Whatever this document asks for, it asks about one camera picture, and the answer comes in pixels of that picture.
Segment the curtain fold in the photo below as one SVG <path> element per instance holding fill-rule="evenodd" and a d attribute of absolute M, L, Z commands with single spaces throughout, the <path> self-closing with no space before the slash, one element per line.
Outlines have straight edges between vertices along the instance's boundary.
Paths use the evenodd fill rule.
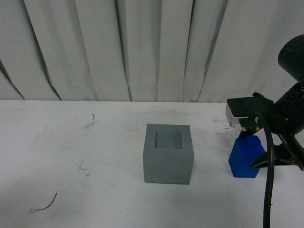
<path fill-rule="evenodd" d="M 73 0 L 25 0 L 47 65 L 63 100 L 97 100 Z"/>
<path fill-rule="evenodd" d="M 304 1 L 228 1 L 199 102 L 262 93 L 274 101 L 296 83 L 278 64 L 304 33 Z"/>
<path fill-rule="evenodd" d="M 0 30 L 0 99 L 276 100 L 304 1 L 9 0 Z"/>
<path fill-rule="evenodd" d="M 22 1 L 2 2 L 0 31 L 0 59 L 10 80 L 24 98 L 28 100 L 58 100 L 42 70 L 39 47 L 33 38 L 31 23 Z M 4 94 L 5 81 L 6 79 L 3 79 L 3 84 L 1 83 L 1 99 L 6 99 Z"/>
<path fill-rule="evenodd" d="M 99 100 L 129 101 L 113 0 L 76 0 L 81 31 Z"/>
<path fill-rule="evenodd" d="M 157 101 L 181 102 L 192 0 L 163 0 Z"/>
<path fill-rule="evenodd" d="M 118 0 L 125 72 L 132 101 L 156 101 L 161 0 Z"/>

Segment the table surface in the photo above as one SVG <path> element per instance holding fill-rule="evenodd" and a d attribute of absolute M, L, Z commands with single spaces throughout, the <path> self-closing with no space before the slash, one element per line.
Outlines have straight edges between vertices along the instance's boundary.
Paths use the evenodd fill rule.
<path fill-rule="evenodd" d="M 0 227 L 262 227 L 266 169 L 232 176 L 240 126 L 229 127 L 225 106 L 0 101 Z M 145 131 L 155 123 L 190 125 L 190 185 L 144 183 Z M 298 167 L 275 168 L 272 227 L 303 227 L 303 189 Z"/>

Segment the black wire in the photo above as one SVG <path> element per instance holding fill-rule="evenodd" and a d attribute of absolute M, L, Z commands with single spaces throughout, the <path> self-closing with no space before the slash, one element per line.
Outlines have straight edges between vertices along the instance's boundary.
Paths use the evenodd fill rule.
<path fill-rule="evenodd" d="M 53 202 L 54 202 L 54 200 L 55 200 L 55 198 L 56 198 L 56 195 L 57 195 L 57 192 L 56 192 L 56 194 L 55 194 L 55 196 L 54 196 L 52 202 L 50 203 L 50 205 L 48 205 L 46 208 L 43 208 L 43 209 L 35 209 L 34 211 L 36 211 L 36 210 L 45 210 L 45 209 L 47 209 L 49 206 L 51 206 L 51 205 L 53 204 Z"/>
<path fill-rule="evenodd" d="M 270 128 L 261 113 L 255 113 L 255 116 L 259 118 L 261 122 L 267 141 L 267 181 L 265 188 L 265 197 L 264 197 L 264 212 L 263 212 L 263 227 L 270 227 L 270 209 L 271 209 L 271 197 L 272 197 L 272 188 L 274 184 L 275 176 L 275 146 L 272 139 Z"/>

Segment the gray cube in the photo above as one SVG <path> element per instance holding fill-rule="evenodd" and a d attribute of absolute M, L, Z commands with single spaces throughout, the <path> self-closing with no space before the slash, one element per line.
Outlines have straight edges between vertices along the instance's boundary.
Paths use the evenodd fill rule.
<path fill-rule="evenodd" d="M 147 125 L 143 149 L 144 182 L 189 184 L 193 161 L 189 125 Z"/>

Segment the blue block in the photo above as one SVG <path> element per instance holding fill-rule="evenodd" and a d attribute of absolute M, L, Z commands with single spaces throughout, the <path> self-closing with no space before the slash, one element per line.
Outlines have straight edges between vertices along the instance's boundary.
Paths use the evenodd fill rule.
<path fill-rule="evenodd" d="M 265 153 L 260 139 L 255 135 L 237 138 L 229 157 L 229 165 L 234 177 L 255 178 L 259 169 L 249 166 Z"/>

